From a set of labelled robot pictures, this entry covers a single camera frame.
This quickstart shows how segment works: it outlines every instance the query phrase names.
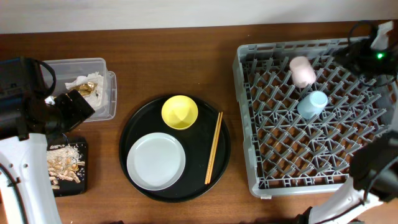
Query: wooden chopstick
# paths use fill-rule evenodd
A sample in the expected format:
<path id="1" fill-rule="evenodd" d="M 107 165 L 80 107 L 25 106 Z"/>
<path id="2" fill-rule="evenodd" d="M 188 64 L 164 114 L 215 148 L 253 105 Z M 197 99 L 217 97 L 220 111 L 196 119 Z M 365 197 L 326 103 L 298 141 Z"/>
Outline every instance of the wooden chopstick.
<path id="1" fill-rule="evenodd" d="M 223 121 L 223 112 L 218 114 L 215 135 L 214 135 L 214 138 L 213 138 L 213 145 L 211 147 L 211 152 L 210 152 L 209 165 L 207 167 L 207 174 L 206 174 L 205 184 L 210 184 L 211 174 L 213 173 L 214 160 L 215 160 L 215 157 L 216 157 L 218 138 L 220 136 L 221 122 L 222 121 Z"/>

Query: gray dish rack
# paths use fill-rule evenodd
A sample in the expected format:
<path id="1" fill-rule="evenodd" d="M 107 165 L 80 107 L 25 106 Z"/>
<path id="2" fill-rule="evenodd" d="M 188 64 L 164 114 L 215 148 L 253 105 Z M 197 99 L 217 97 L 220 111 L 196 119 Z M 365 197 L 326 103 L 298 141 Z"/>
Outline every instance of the gray dish rack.
<path id="1" fill-rule="evenodd" d="M 333 192 L 348 178 L 353 153 L 388 130 L 396 82 L 374 89 L 361 85 L 364 80 L 331 56 L 346 46 L 347 39 L 329 39 L 238 48 L 234 84 L 253 196 Z M 300 89 L 291 83 L 289 61 L 296 56 L 310 59 L 317 75 L 313 85 Z M 297 103 L 314 90 L 329 101 L 322 114 L 306 120 Z"/>

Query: yellow bowl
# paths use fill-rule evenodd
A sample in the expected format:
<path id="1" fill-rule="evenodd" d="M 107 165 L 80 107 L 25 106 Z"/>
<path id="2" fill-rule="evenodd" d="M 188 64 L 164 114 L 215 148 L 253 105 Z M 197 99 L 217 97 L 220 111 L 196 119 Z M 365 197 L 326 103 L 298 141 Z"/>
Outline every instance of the yellow bowl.
<path id="1" fill-rule="evenodd" d="M 169 127 L 184 130 L 197 120 L 198 106 L 187 96 L 173 96 L 164 103 L 162 118 Z"/>

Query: light blue cup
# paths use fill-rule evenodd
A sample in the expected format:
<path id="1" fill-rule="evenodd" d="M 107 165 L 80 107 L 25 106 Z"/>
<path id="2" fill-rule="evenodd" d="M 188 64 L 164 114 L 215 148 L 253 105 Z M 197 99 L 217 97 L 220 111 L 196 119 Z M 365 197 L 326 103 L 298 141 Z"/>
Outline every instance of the light blue cup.
<path id="1" fill-rule="evenodd" d="M 305 119 L 319 115 L 328 104 L 328 97 L 321 91 L 313 91 L 297 105 L 298 113 Z"/>

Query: brown tabletop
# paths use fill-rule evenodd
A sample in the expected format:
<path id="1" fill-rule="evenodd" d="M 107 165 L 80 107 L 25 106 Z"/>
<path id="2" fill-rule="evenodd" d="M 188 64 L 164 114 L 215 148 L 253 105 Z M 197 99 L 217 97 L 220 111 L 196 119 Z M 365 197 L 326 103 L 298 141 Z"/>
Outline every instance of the brown tabletop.
<path id="1" fill-rule="evenodd" d="M 257 218 L 293 218 L 331 194 L 260 200 L 248 190 L 243 133 L 232 63 L 243 44 L 346 37 L 352 22 L 273 24 L 188 29 L 110 30 L 0 35 L 0 60 L 101 57 L 116 74 L 118 105 L 111 121 L 84 123 L 73 131 L 89 144 L 88 190 L 57 198 L 63 223 L 239 223 Z M 356 35 L 367 34 L 360 29 Z M 158 96 L 197 96 L 224 111 L 231 135 L 231 159 L 208 193 L 184 203 L 163 203 L 138 192 L 119 163 L 119 138 L 129 117 Z M 398 200 L 365 212 L 368 223 L 394 223 Z M 5 223 L 0 210 L 0 223 Z"/>

